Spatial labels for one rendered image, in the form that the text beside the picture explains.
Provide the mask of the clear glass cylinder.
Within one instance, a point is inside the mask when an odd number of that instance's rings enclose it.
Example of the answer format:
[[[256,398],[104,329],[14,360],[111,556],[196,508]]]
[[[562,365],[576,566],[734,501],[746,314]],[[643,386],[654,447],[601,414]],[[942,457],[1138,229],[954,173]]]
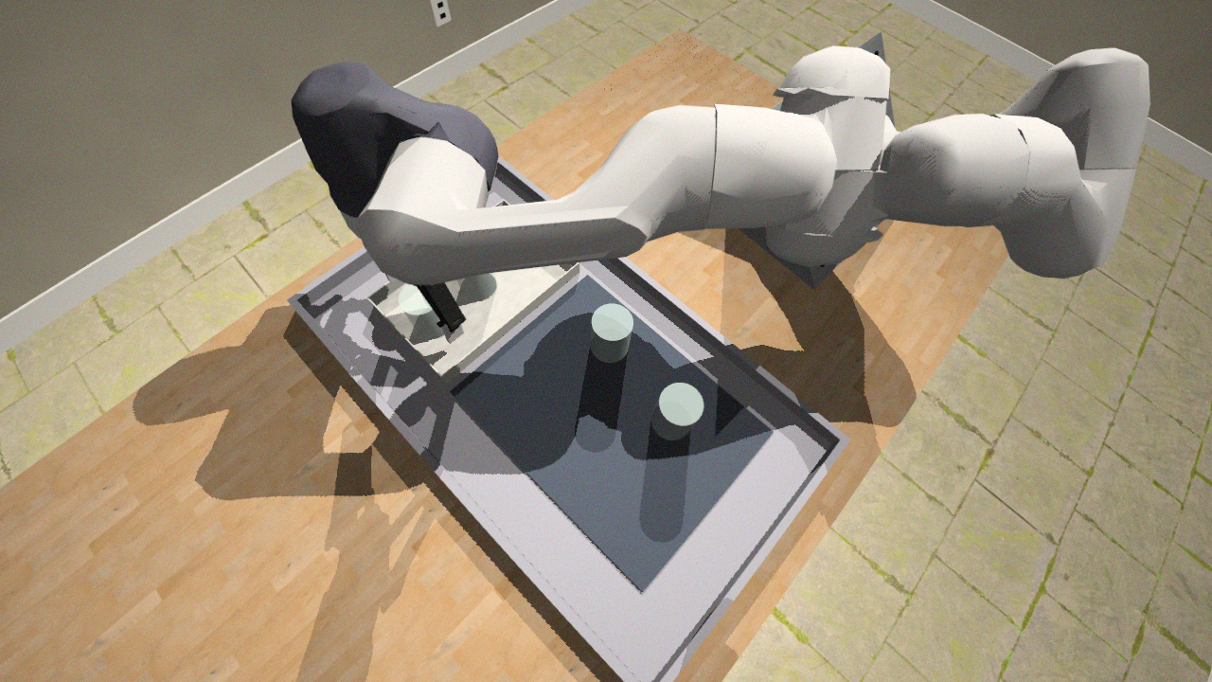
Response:
[[[625,306],[602,305],[591,316],[591,353],[598,361],[622,361],[631,344],[633,316]]]
[[[462,294],[467,299],[471,300],[484,300],[488,299],[491,296],[496,294],[497,279],[496,273],[490,273],[488,275],[478,275],[473,277],[461,277],[457,280]]]
[[[405,285],[405,288],[400,291],[399,305],[404,310],[404,314],[408,316],[410,322],[413,328],[419,332],[421,337],[424,338],[440,338],[444,337],[444,329],[438,327],[438,315],[433,311],[433,308],[428,305],[424,296],[421,296],[421,290],[415,288],[413,285]]]
[[[652,411],[652,428],[661,439],[684,439],[703,414],[701,391],[686,383],[674,383],[661,392]]]

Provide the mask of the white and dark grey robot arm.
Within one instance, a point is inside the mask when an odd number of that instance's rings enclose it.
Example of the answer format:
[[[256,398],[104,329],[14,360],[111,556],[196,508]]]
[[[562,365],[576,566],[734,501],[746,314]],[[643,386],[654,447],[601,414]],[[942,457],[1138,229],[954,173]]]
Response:
[[[1150,105],[1147,61],[1117,48],[1051,65],[1004,113],[905,131],[884,113],[890,65],[865,50],[805,56],[774,96],[781,111],[648,113],[566,197],[494,207],[496,138],[459,105],[343,62],[301,82],[292,118],[345,224],[402,283],[628,258],[716,228],[766,227],[777,258],[824,267],[881,239],[886,219],[994,225],[1017,267],[1076,277],[1124,224]]]

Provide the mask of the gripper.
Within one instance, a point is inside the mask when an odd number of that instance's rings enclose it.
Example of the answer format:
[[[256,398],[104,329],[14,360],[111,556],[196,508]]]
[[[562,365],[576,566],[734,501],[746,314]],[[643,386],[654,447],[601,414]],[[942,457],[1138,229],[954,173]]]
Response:
[[[430,308],[436,313],[438,319],[440,319],[438,320],[438,327],[444,329],[444,336],[447,338],[448,344],[452,344],[456,338],[463,336],[464,332],[461,323],[465,322],[465,315],[461,313],[461,308],[454,302],[446,283],[413,286],[421,290],[421,296],[424,296]]]

